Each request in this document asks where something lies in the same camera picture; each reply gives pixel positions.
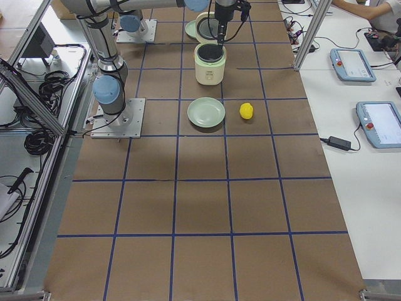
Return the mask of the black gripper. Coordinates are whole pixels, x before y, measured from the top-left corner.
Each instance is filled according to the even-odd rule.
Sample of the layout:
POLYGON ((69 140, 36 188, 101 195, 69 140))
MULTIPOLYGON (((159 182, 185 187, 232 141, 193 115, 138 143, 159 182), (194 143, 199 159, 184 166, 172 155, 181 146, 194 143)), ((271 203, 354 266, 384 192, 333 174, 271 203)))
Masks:
POLYGON ((227 23, 233 19, 235 9, 235 0, 215 0, 214 16, 219 22, 217 29, 218 45, 224 44, 227 31, 227 23))

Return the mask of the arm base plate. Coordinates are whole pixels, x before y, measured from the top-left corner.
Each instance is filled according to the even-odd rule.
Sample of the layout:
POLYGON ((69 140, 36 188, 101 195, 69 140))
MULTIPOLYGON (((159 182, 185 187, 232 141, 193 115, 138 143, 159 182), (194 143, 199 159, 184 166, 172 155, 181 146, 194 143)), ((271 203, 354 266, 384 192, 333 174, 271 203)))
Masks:
POLYGON ((122 18, 121 31, 117 35, 117 43, 153 43, 157 26, 156 19, 142 19, 136 17, 122 18))
POLYGON ((93 139, 140 138, 144 111, 144 98, 129 98, 125 110, 112 122, 114 117, 105 115, 101 105, 98 105, 97 114, 103 116, 95 119, 93 124, 95 129, 90 132, 90 136, 93 139))

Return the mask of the green plate near arm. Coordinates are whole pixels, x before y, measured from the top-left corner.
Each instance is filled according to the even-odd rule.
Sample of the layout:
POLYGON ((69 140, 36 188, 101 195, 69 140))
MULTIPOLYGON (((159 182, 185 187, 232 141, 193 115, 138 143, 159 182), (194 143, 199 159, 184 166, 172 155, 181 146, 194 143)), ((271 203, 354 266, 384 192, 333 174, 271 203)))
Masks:
POLYGON ((211 128, 219 125, 226 115, 223 104, 211 97, 193 100, 187 109, 189 120, 196 126, 211 128))
POLYGON ((197 31, 196 31, 196 21, 192 20, 190 22, 188 22, 185 26, 185 33, 188 37, 192 38, 192 39, 197 39, 197 31))

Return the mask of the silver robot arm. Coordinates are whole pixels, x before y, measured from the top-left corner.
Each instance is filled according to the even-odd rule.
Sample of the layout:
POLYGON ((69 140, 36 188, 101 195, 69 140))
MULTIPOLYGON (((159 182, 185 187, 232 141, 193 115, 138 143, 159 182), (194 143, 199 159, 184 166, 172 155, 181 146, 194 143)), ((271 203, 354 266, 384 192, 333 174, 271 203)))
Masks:
POLYGON ((188 7, 202 11, 210 1, 63 1, 63 5, 77 19, 83 21, 86 38, 98 55, 101 75, 93 84, 93 94, 103 109, 108 125, 119 126, 131 122, 133 111, 127 108, 125 81, 127 64, 117 50, 110 31, 108 12, 120 15, 120 24, 125 31, 136 32, 145 24, 143 9, 188 7))
POLYGON ((148 32, 148 26, 140 9, 120 13, 120 26, 133 37, 143 36, 148 32))

